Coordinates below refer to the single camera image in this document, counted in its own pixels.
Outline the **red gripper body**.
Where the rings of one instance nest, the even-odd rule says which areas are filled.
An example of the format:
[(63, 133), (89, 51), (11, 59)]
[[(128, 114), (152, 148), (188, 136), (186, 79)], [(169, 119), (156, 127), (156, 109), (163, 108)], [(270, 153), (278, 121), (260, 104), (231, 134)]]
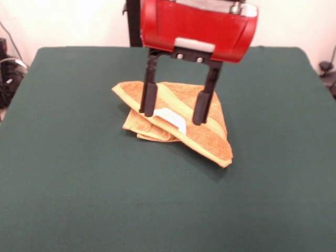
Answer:
[(258, 14), (246, 1), (141, 1), (140, 36), (145, 47), (187, 48), (236, 63), (250, 47)]

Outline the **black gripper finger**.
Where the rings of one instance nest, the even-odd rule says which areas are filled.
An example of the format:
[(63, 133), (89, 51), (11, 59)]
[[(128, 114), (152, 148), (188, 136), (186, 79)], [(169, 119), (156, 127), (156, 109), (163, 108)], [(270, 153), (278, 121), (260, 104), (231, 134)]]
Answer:
[(215, 86), (219, 79), (223, 63), (221, 61), (212, 60), (212, 54), (189, 54), (188, 57), (190, 61), (199, 62), (209, 67), (204, 89), (197, 95), (192, 118), (195, 125), (201, 125), (207, 121)]
[(155, 82), (156, 75), (156, 67), (160, 56), (168, 55), (174, 59), (178, 58), (178, 54), (182, 54), (182, 58), (184, 54), (188, 52), (187, 48), (174, 48), (172, 52), (149, 48), (143, 91), (142, 91), (142, 99), (139, 112), (144, 113), (146, 117), (153, 116), (156, 97), (157, 97), (157, 84)]

